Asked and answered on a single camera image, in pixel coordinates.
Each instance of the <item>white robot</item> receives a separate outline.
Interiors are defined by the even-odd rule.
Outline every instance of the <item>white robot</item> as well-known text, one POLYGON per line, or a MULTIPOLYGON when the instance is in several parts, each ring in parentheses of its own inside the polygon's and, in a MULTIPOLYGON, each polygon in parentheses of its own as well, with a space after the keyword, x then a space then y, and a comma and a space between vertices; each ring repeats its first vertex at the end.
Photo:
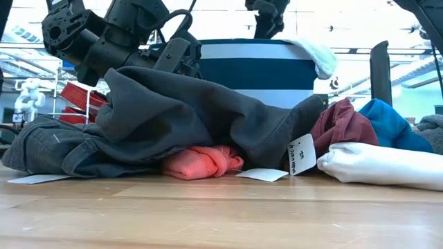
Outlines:
POLYGON ((14 123, 23 123, 33 121, 38 114, 38 107, 44 107, 46 97, 39 92, 41 80, 27 79, 21 85, 20 96, 15 101, 14 116, 12 121, 14 123))

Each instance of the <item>gray cloth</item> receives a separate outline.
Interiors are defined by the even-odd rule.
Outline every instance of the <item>gray cloth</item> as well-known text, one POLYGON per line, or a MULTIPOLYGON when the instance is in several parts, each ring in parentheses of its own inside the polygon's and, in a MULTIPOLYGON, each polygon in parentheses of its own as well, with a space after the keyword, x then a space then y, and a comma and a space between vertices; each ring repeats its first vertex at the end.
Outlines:
POLYGON ((279 168, 289 142, 323 111, 311 96, 293 109, 270 107, 224 86, 148 68, 110 69, 109 104, 84 129, 40 116, 2 158, 34 174, 113 178, 160 172, 158 162, 190 146, 230 145, 246 167, 279 168))
POLYGON ((443 155, 443 115, 426 116, 417 125, 417 134, 425 138, 434 152, 443 155))

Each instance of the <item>clothing tag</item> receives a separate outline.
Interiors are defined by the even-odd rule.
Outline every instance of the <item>clothing tag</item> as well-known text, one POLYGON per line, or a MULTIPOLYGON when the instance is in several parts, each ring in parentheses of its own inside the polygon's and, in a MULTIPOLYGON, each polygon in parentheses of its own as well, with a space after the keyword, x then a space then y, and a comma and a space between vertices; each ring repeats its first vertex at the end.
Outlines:
POLYGON ((67 175, 32 175, 26 176, 23 178, 9 180, 9 183, 18 183, 18 184, 37 184, 37 183, 47 183, 50 181, 58 181, 66 178, 73 178, 73 176, 67 175))
POLYGON ((274 182, 283 176, 286 176, 288 172, 284 172, 276 169, 250 169, 248 171, 242 172, 236 176, 247 177, 267 182, 274 182))
POLYGON ((311 169, 317 164, 316 149, 311 134, 306 134, 290 142, 288 154, 289 172, 292 176, 311 169))

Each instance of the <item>white towel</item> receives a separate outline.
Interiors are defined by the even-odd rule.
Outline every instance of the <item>white towel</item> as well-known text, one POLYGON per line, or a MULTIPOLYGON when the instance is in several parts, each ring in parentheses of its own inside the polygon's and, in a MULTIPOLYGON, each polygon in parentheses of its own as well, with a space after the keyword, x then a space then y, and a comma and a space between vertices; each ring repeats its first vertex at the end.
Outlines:
POLYGON ((437 154, 342 142, 331 145, 317 165, 342 183, 443 191, 443 156, 437 154))
POLYGON ((317 44, 306 38, 297 37, 295 39, 283 39, 285 42, 299 46, 309 54, 316 64, 318 79, 328 80, 335 73, 338 65, 338 57, 331 48, 324 44, 317 44))

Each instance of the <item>wooden table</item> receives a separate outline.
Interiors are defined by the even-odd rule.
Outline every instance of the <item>wooden table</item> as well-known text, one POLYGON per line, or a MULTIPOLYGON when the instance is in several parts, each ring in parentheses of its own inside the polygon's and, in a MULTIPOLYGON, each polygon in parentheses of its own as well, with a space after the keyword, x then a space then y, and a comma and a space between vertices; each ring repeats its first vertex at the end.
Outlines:
POLYGON ((226 176, 7 183, 0 248, 443 248, 443 194, 226 176))

